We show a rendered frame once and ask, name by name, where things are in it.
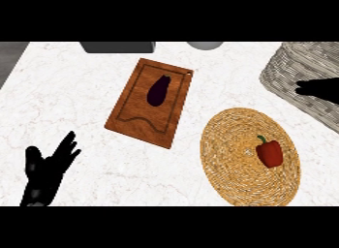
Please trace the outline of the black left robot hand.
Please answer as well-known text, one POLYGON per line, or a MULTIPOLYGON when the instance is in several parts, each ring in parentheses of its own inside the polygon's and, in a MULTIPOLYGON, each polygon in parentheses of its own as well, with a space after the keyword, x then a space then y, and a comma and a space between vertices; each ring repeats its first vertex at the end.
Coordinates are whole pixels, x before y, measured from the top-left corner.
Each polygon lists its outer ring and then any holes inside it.
POLYGON ((80 150, 74 149, 74 132, 64 136, 51 156, 42 157, 39 149, 24 150, 24 176, 27 179, 20 206, 48 206, 55 198, 64 173, 80 150))

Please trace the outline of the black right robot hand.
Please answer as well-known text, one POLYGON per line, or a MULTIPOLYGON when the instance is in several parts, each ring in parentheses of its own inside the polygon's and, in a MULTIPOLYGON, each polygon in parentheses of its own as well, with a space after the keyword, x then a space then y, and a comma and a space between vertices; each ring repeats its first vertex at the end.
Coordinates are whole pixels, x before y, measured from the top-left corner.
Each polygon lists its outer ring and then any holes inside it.
POLYGON ((339 105, 339 77, 298 80, 295 85, 298 95, 315 96, 339 105))

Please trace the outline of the grey wicker basket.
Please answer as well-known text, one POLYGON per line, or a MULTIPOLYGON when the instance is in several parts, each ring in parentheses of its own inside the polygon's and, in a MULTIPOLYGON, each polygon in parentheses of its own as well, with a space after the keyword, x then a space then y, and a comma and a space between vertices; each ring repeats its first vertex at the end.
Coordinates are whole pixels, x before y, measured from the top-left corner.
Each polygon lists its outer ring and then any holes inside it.
POLYGON ((339 134, 339 105, 295 94, 298 80, 339 78, 339 42, 282 42, 260 73, 264 89, 339 134))

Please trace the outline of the red bell pepper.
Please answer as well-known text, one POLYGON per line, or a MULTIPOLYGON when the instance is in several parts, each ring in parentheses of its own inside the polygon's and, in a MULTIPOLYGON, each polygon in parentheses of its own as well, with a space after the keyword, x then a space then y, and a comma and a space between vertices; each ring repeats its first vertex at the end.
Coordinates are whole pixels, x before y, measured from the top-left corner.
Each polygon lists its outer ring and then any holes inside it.
POLYGON ((263 136, 257 136, 261 144, 256 146, 259 160, 267 168, 278 167, 282 164, 282 151, 279 143, 272 140, 266 141, 263 136))

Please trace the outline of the round woven straw placemat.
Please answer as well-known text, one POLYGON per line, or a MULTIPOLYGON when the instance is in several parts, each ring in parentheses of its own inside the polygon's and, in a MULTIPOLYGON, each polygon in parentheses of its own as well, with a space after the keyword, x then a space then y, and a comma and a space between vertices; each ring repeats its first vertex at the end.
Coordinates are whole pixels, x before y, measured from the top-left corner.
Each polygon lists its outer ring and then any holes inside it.
POLYGON ((200 139, 200 159, 208 182, 229 204, 285 205, 300 185, 300 159, 276 122, 251 108, 229 108, 210 119, 200 139), (282 164, 267 168, 256 146, 275 140, 282 164))

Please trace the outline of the round grey object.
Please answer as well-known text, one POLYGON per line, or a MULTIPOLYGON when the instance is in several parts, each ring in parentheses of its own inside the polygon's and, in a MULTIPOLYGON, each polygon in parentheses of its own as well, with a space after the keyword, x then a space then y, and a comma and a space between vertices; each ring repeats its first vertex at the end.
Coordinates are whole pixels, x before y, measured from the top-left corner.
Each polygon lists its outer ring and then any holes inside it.
POLYGON ((200 50, 211 50, 222 45, 222 42, 188 42, 188 45, 200 50))

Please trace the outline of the brown wooden cutting board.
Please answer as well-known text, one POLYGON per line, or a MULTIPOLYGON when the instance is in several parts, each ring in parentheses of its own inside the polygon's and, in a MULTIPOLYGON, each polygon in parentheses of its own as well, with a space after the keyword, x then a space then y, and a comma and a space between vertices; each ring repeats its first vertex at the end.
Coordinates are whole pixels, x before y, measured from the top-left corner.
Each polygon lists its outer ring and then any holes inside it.
POLYGON ((170 148, 192 71, 138 60, 105 128, 170 148))

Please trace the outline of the dark purple eggplant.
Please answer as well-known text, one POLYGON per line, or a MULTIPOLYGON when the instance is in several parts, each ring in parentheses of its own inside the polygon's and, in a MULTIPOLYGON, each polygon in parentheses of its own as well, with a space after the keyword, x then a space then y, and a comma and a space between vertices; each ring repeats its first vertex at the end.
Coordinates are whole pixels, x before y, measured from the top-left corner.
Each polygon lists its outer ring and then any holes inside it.
POLYGON ((169 83, 170 83, 170 76, 161 75, 161 77, 157 79, 157 81, 149 87, 147 93, 147 103, 152 107, 157 107, 166 99, 169 83))

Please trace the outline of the dark grey box appliance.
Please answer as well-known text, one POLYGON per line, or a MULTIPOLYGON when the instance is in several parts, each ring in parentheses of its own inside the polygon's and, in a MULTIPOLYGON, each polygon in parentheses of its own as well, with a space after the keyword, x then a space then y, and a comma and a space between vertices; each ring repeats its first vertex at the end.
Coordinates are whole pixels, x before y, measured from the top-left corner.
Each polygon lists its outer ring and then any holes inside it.
POLYGON ((154 42, 80 42, 88 53, 152 53, 154 42))

